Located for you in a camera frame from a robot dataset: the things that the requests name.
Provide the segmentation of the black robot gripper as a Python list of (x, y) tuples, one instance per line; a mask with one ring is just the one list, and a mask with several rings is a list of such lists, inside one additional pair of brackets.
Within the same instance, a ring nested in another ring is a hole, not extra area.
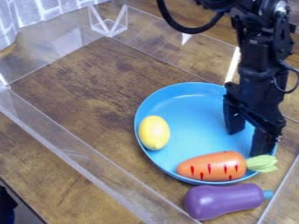
[(245, 128), (245, 122), (255, 126), (249, 156), (269, 153), (281, 140), (285, 119), (279, 111), (284, 99), (287, 69), (269, 67), (259, 72), (239, 66), (239, 84), (227, 82), (223, 99), (223, 115), (229, 135)]

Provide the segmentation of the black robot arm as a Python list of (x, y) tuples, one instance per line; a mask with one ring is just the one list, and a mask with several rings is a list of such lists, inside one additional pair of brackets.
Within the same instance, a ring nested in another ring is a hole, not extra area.
[(292, 54), (287, 0), (195, 0), (204, 8), (228, 13), (237, 34), (239, 82), (227, 82), (223, 113), (229, 134), (255, 127), (252, 157), (271, 152), (281, 140), (285, 119), (279, 111), (284, 95), (299, 87), (299, 70), (285, 63)]

